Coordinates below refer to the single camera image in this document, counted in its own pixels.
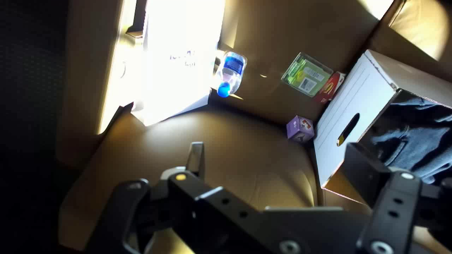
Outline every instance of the green package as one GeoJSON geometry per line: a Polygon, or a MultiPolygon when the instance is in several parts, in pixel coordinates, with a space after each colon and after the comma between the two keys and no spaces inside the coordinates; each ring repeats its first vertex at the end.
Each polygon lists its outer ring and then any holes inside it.
{"type": "Polygon", "coordinates": [[[280,81],[306,96],[313,98],[323,88],[331,74],[331,69],[323,67],[313,58],[304,54],[297,54],[283,72],[280,81]]]}

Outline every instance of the plastic bottle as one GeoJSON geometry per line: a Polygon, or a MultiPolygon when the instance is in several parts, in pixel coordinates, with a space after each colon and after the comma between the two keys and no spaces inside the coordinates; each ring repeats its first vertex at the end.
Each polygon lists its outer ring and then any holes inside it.
{"type": "Polygon", "coordinates": [[[234,95],[241,83],[245,60],[234,52],[227,52],[214,74],[215,95],[228,98],[234,95]]]}

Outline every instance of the white cardboard box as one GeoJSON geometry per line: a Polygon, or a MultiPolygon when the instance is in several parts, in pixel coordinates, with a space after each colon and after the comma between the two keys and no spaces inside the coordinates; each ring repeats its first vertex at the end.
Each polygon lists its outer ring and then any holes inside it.
{"type": "Polygon", "coordinates": [[[350,198],[340,194],[344,187],[328,184],[343,163],[345,144],[360,141],[386,106],[406,92],[452,107],[452,83],[372,51],[360,57],[316,124],[313,147],[323,189],[350,198]],[[338,144],[338,137],[353,119],[355,126],[338,144]]]}

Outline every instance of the purple object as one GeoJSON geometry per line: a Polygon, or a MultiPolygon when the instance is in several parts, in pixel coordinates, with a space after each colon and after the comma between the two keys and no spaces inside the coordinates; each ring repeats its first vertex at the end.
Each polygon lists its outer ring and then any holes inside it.
{"type": "Polygon", "coordinates": [[[314,137],[313,126],[310,120],[295,116],[286,126],[286,139],[293,140],[296,143],[307,143],[314,137]]]}

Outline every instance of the bottle cap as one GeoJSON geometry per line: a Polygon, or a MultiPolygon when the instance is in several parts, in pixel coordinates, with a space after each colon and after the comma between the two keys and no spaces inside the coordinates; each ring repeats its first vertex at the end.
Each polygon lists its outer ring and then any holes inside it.
{"type": "Polygon", "coordinates": [[[230,88],[230,83],[227,83],[227,82],[220,83],[215,91],[217,96],[220,96],[220,98],[230,96],[230,92],[231,92],[231,88],[230,88]]]}

